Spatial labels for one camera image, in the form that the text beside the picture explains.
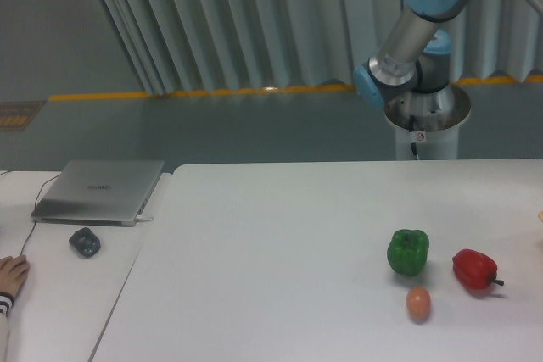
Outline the person's hand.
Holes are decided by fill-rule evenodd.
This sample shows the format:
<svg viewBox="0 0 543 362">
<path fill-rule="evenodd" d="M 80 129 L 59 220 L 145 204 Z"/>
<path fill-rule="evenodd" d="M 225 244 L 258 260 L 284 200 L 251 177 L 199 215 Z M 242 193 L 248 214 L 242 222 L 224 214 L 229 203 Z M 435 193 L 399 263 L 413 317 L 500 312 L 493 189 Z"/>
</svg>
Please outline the person's hand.
<svg viewBox="0 0 543 362">
<path fill-rule="evenodd" d="M 25 284 L 30 264 L 25 255 L 1 258 L 0 289 L 1 293 L 17 298 L 20 289 Z"/>
</svg>

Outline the striped sleeve forearm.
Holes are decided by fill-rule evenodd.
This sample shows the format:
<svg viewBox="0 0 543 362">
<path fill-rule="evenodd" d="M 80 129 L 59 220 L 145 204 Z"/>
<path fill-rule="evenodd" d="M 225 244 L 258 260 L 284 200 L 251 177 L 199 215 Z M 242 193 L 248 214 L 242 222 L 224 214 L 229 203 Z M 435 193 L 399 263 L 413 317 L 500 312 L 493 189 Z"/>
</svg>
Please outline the striped sleeve forearm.
<svg viewBox="0 0 543 362">
<path fill-rule="evenodd" d="M 13 307 L 14 298 L 6 293 L 1 292 L 0 295 L 0 358 L 1 362 L 6 360 L 7 346 L 8 346 L 8 337 L 10 333 L 9 323 L 8 323 L 8 314 L 11 308 Z"/>
</svg>

